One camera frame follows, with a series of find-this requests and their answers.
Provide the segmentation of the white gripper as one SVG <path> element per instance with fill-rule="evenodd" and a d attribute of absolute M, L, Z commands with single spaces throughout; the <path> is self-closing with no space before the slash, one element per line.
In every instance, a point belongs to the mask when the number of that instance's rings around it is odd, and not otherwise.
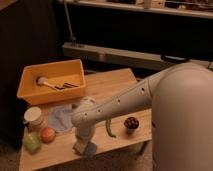
<path fill-rule="evenodd" d="M 79 131 L 76 131 L 75 137 L 76 137 L 76 142 L 73 145 L 73 149 L 75 150 L 77 154 L 84 155 L 89 143 L 91 142 L 93 133 L 81 134 Z"/>

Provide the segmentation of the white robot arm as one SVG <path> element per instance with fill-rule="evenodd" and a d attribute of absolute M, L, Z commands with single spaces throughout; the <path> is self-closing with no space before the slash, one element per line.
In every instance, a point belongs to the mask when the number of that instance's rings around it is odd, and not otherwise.
<path fill-rule="evenodd" d="M 149 76 L 106 101 L 72 114 L 76 136 L 96 123 L 151 110 L 153 171 L 213 171 L 213 71 L 182 63 Z"/>

